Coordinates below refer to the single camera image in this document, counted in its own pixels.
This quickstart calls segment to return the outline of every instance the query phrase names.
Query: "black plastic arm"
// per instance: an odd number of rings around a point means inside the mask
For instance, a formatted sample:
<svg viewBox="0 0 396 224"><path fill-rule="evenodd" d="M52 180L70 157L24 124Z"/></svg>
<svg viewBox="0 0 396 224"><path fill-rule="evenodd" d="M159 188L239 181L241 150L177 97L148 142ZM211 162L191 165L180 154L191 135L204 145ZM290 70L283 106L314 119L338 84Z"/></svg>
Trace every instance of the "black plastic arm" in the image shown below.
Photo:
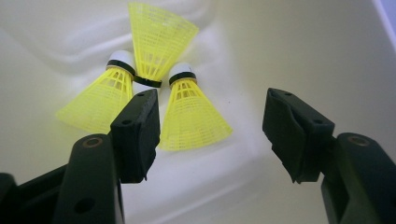
<svg viewBox="0 0 396 224"><path fill-rule="evenodd" d="M396 223L396 166L373 139L341 133L293 94L269 89L262 130L292 181L317 181L330 223Z"/></svg>
<svg viewBox="0 0 396 224"><path fill-rule="evenodd" d="M157 91L141 92L109 134L78 140L67 165L20 186L0 174L0 223L124 223L120 182L147 178L159 136Z"/></svg>

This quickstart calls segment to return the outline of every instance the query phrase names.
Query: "black plastic part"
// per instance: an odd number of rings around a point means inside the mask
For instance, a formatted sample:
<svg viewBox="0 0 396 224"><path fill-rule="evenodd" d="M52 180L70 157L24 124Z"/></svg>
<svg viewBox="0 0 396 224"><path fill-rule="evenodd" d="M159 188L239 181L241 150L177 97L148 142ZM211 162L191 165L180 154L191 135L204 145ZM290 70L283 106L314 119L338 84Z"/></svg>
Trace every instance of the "black plastic part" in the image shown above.
<svg viewBox="0 0 396 224"><path fill-rule="evenodd" d="M22 199L14 177L0 174L0 223L14 223L21 205Z"/></svg>
<svg viewBox="0 0 396 224"><path fill-rule="evenodd" d="M120 158L121 183L140 183L147 178L160 142L157 91L138 93L113 121L110 134Z"/></svg>
<svg viewBox="0 0 396 224"><path fill-rule="evenodd" d="M292 181L317 181L320 152L332 141L334 123L295 95L267 92L262 130Z"/></svg>
<svg viewBox="0 0 396 224"><path fill-rule="evenodd" d="M106 134L73 146L52 223L124 223L111 140Z"/></svg>
<svg viewBox="0 0 396 224"><path fill-rule="evenodd" d="M132 76L136 75L136 71L132 68L131 65L129 65L128 63L124 63L122 61L118 61L118 60L110 60L107 63L106 67L109 66L116 66L116 67L120 67L122 69L125 69L127 72L129 72Z"/></svg>
<svg viewBox="0 0 396 224"><path fill-rule="evenodd" d="M0 196L0 223L50 223L58 199L60 186L64 177L65 167L62 166L18 187L15 183L6 192L7 197ZM0 185L10 183L9 179L0 174Z"/></svg>
<svg viewBox="0 0 396 224"><path fill-rule="evenodd" d="M325 176L321 184L321 191L329 223L340 223L349 202L344 182L333 182Z"/></svg>
<svg viewBox="0 0 396 224"><path fill-rule="evenodd" d="M396 165L381 146L369 137L342 133L334 157L348 195L345 212L334 223L396 223Z"/></svg>
<svg viewBox="0 0 396 224"><path fill-rule="evenodd" d="M153 88L160 88L161 85L163 84L161 81L154 81L140 76L134 76L134 82L140 83L145 86L150 86Z"/></svg>
<svg viewBox="0 0 396 224"><path fill-rule="evenodd" d="M185 77L194 78L194 79L197 78L197 76L192 72L182 72L182 73L176 74L176 75L172 76L171 78L169 78L169 86L172 86L172 83L174 83L175 81L177 81L181 78L185 78Z"/></svg>

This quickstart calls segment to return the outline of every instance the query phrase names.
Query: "plastic shuttlecock skirt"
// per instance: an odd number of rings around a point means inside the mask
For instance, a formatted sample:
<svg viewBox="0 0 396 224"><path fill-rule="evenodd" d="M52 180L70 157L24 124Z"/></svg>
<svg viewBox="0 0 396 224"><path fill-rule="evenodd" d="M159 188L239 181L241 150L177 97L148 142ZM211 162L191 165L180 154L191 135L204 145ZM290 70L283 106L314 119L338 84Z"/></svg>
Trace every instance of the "plastic shuttlecock skirt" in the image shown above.
<svg viewBox="0 0 396 224"><path fill-rule="evenodd" d="M137 75L160 81L196 36L199 29L190 21L142 3L130 3Z"/></svg>
<svg viewBox="0 0 396 224"><path fill-rule="evenodd" d="M108 133L110 124L132 99L132 79L124 69L108 67L56 117L89 133Z"/></svg>
<svg viewBox="0 0 396 224"><path fill-rule="evenodd" d="M225 139L232 131L192 79L184 78L173 84L159 148L204 147Z"/></svg>

